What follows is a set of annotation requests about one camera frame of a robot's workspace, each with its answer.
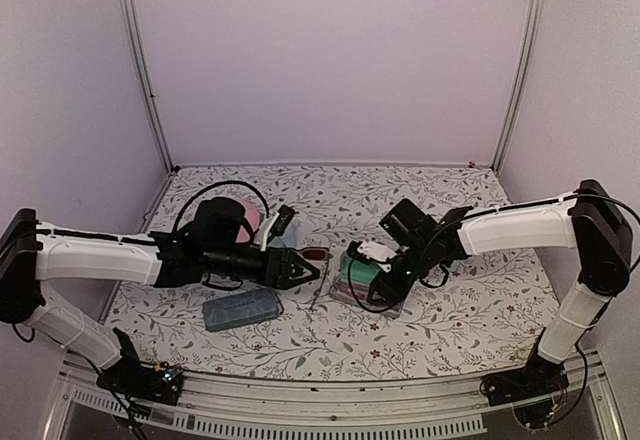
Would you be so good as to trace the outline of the grey glasses case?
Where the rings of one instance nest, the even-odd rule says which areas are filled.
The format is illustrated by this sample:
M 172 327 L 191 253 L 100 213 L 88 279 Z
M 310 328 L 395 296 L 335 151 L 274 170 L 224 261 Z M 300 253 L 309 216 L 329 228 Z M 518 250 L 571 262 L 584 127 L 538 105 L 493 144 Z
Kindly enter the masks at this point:
M 340 256 L 340 271 L 339 275 L 333 281 L 332 286 L 336 283 L 345 283 L 348 284 L 353 292 L 353 296 L 356 296 L 354 288 L 357 289 L 367 289 L 369 292 L 369 287 L 371 281 L 374 279 L 376 274 L 379 272 L 379 268 L 373 264 L 365 265 L 356 260 L 351 259 L 347 253 L 342 253 Z M 369 312 L 380 314 L 386 316 L 388 318 L 396 319 L 402 313 L 403 303 L 400 302 L 389 309 L 384 309 L 380 311 L 374 311 L 370 309 L 366 309 L 364 306 L 359 306 L 361 309 Z

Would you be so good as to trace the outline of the pink sunglasses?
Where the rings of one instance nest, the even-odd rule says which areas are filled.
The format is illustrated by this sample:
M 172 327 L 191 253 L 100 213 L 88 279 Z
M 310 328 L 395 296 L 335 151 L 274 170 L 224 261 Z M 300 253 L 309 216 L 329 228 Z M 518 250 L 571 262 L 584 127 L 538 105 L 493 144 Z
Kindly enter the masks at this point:
M 337 301 L 342 303 L 346 303 L 347 305 L 351 305 L 354 307 L 364 306 L 366 309 L 380 311 L 384 309 L 389 309 L 390 306 L 387 304 L 373 304 L 367 300 L 368 290 L 357 289 L 354 288 L 356 296 L 353 296 L 353 292 L 348 284 L 345 283 L 336 283 L 334 284 L 329 292 L 329 295 Z

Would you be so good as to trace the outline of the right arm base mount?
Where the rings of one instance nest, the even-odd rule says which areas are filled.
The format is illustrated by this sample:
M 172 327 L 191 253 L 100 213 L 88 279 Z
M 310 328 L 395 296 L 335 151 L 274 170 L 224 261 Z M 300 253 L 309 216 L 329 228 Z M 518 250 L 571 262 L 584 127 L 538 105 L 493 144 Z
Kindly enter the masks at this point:
M 560 409 L 567 393 L 569 380 L 563 363 L 553 363 L 538 354 L 542 335 L 536 339 L 525 364 L 504 372 L 485 375 L 479 385 L 490 406 L 530 401 L 543 395 L 557 393 L 556 400 L 529 403 L 513 410 L 516 421 L 529 430 L 547 428 Z

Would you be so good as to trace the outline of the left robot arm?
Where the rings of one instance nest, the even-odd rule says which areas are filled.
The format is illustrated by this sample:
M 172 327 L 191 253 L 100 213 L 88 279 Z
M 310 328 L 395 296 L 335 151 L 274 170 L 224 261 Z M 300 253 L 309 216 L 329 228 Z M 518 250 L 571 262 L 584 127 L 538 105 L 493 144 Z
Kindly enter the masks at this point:
M 283 206 L 263 218 L 244 201 L 215 197 L 176 230 L 123 236 L 58 228 L 22 209 L 1 237 L 1 320 L 48 335 L 108 370 L 126 393 L 141 393 L 149 375 L 128 337 L 87 317 L 47 282 L 112 280 L 166 289 L 214 274 L 288 290 L 320 276 L 302 252 L 268 244 L 294 215 Z

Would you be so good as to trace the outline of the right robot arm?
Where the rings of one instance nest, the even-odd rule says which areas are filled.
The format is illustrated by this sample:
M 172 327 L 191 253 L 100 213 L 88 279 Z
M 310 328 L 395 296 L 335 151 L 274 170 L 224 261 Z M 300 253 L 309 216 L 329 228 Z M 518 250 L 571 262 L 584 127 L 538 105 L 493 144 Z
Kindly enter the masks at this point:
M 454 208 L 439 220 L 404 199 L 380 222 L 399 250 L 366 241 L 356 246 L 354 255 L 380 266 L 368 300 L 391 308 L 435 267 L 447 270 L 456 261 L 513 249 L 576 250 L 578 278 L 541 333 L 532 353 L 535 360 L 517 375 L 521 392 L 537 396 L 554 382 L 554 364 L 567 358 L 610 301 L 628 286 L 639 264 L 632 254 L 633 230 L 626 219 L 631 212 L 595 180 L 584 180 L 578 189 L 544 200 L 484 210 Z

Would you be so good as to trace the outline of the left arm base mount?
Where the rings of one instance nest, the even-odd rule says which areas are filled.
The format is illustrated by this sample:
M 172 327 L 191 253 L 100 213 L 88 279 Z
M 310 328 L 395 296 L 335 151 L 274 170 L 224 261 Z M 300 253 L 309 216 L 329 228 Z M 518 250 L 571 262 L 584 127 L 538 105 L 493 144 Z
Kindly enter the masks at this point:
M 129 336 L 118 328 L 113 331 L 120 343 L 121 358 L 113 366 L 100 369 L 97 386 L 126 397 L 176 406 L 184 383 L 182 366 L 168 362 L 145 365 Z

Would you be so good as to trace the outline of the blue glasses case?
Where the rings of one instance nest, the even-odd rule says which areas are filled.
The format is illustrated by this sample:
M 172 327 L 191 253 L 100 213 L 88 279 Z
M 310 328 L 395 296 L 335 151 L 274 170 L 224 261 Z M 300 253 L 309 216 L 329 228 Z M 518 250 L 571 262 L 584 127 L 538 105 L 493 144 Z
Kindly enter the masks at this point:
M 202 314 L 205 330 L 221 332 L 271 321 L 283 311 L 273 289 L 261 288 L 205 302 Z

